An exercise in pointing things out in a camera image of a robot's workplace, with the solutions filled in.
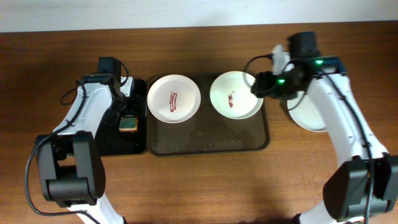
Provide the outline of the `pale green plate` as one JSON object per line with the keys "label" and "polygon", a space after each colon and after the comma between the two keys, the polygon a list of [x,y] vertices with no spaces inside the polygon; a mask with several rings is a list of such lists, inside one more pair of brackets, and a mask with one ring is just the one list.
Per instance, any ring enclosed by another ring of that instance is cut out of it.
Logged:
{"label": "pale green plate", "polygon": [[288,113],[292,120],[301,128],[313,132],[326,132],[326,124],[315,105],[303,91],[297,97],[287,101]]}

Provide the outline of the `green and orange sponge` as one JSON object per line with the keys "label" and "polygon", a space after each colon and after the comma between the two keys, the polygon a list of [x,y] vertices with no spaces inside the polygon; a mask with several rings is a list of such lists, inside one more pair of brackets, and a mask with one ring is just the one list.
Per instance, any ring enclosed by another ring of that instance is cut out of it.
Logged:
{"label": "green and orange sponge", "polygon": [[137,131],[137,118],[134,116],[123,116],[119,123],[120,132]]}

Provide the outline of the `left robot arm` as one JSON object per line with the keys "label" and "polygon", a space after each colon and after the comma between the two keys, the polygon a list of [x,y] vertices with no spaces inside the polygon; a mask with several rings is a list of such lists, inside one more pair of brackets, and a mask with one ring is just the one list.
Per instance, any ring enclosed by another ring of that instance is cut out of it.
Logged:
{"label": "left robot arm", "polygon": [[[138,119],[127,109],[134,79],[122,77],[125,69],[114,57],[99,58],[98,71],[76,81],[75,99],[63,121],[50,134],[37,137],[24,174],[25,196],[35,213],[78,215],[84,223],[126,222],[104,192],[106,174],[95,140],[101,125],[115,133],[137,131]],[[62,207],[62,212],[42,212],[34,205],[29,190],[34,159],[44,198]]]}

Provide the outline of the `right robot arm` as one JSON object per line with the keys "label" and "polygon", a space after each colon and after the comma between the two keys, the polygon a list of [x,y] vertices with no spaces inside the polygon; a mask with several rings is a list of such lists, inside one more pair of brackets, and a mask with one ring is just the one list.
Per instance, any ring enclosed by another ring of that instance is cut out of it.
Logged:
{"label": "right robot arm", "polygon": [[271,53],[270,72],[258,73],[251,93],[292,100],[302,92],[314,104],[328,130],[338,169],[323,186],[323,199],[293,217],[294,223],[367,223],[391,212],[397,202],[397,157],[371,131],[337,56],[323,56],[314,32],[288,39],[289,49]]}

